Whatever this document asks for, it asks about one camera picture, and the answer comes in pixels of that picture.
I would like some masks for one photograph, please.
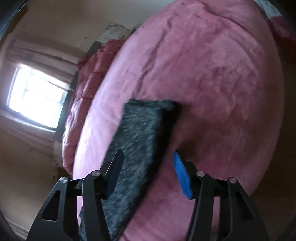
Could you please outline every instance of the folded cloth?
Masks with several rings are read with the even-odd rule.
[[[117,149],[124,153],[114,193],[107,201],[102,200],[113,241],[123,234],[155,176],[179,112],[180,106],[170,100],[131,99],[125,103],[121,123],[104,159],[109,161]],[[86,240],[83,208],[79,216],[81,240]]]

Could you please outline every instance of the window trim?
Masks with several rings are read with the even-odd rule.
[[[11,81],[10,88],[9,88],[8,98],[7,98],[7,101],[6,101],[6,110],[7,110],[9,113],[11,113],[12,115],[14,115],[15,117],[19,118],[19,119],[22,120],[22,121],[25,121],[25,122],[28,123],[28,124],[32,124],[32,125],[34,125],[34,126],[37,126],[37,127],[40,127],[40,128],[44,128],[44,129],[47,129],[47,130],[56,131],[57,128],[59,127],[59,121],[58,121],[58,125],[57,125],[56,128],[54,128],[54,127],[49,127],[49,126],[43,125],[43,124],[41,124],[41,123],[39,123],[39,122],[37,122],[37,121],[34,121],[34,120],[32,120],[32,119],[30,119],[30,118],[28,118],[28,117],[22,115],[20,112],[16,112],[16,111],[10,109],[10,107],[9,107],[9,103],[10,103],[11,93],[12,93],[13,86],[14,86],[14,84],[15,84],[16,76],[17,76],[17,74],[18,74],[18,72],[19,72],[20,69],[22,69],[22,68],[18,66],[18,67],[16,68],[16,70],[15,70],[14,75],[13,75],[13,79],[12,79],[12,81]],[[60,89],[62,89],[62,90],[64,91],[64,92],[63,92],[63,95],[62,95],[62,97],[61,97],[61,101],[64,100],[63,104],[61,104],[61,101],[60,101],[60,102],[56,102],[56,103],[59,103],[59,104],[61,105],[61,110],[60,110],[60,112],[62,113],[62,110],[63,110],[64,104],[65,104],[65,100],[66,100],[66,97],[67,97],[67,95],[68,95],[68,91],[65,90],[65,89],[63,89],[63,88],[61,88],[61,87],[59,87],[59,86],[57,86],[57,87],[60,88]]]

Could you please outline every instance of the bright window light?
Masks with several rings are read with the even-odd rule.
[[[56,128],[68,84],[21,65],[15,73],[8,106],[42,125]]]

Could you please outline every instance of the blue gripper pad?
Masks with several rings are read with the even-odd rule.
[[[173,153],[173,162],[183,194],[186,195],[188,199],[191,199],[193,193],[191,190],[190,177],[177,151]]]

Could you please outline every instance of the metal pin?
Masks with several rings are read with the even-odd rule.
[[[232,184],[237,183],[237,180],[234,177],[229,178],[229,182]]]
[[[198,171],[198,172],[196,173],[196,175],[198,175],[199,177],[204,177],[204,176],[205,176],[205,172],[203,172],[203,171]]]
[[[59,181],[60,181],[60,183],[66,183],[68,181],[68,178],[62,177]]]
[[[93,171],[93,172],[91,173],[91,175],[92,175],[93,177],[98,177],[99,175],[101,175],[101,173],[100,173],[99,171]]]

